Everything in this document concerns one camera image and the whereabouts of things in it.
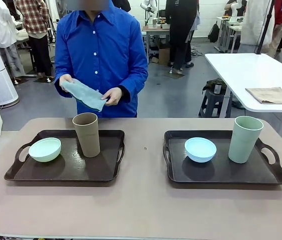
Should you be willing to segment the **person's right hand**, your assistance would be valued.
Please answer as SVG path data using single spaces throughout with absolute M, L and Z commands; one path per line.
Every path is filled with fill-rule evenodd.
M 67 89 L 65 88 L 68 84 L 72 84 L 74 83 L 71 75 L 69 74 L 64 74 L 62 75 L 60 78 L 59 78 L 59 86 L 61 87 L 61 89 L 64 91 L 64 92 L 68 92 Z

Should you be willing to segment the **person's left hand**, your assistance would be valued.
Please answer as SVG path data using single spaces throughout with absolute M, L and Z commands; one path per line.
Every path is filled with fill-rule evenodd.
M 119 87 L 109 89 L 103 96 L 102 100 L 106 100 L 106 106 L 115 106 L 118 104 L 123 93 Z

